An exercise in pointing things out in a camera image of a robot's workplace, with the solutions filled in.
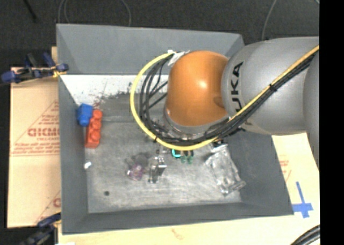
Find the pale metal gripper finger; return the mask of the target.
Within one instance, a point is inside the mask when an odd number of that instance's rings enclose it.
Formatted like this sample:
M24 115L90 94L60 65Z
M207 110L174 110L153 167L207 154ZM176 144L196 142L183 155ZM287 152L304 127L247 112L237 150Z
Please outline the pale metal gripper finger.
M149 179L148 182L153 184L159 180L159 166L157 164L151 164L149 168Z
M157 161L157 165L156 165L157 175L162 176L164 170L167 168L164 157L157 157L156 161Z

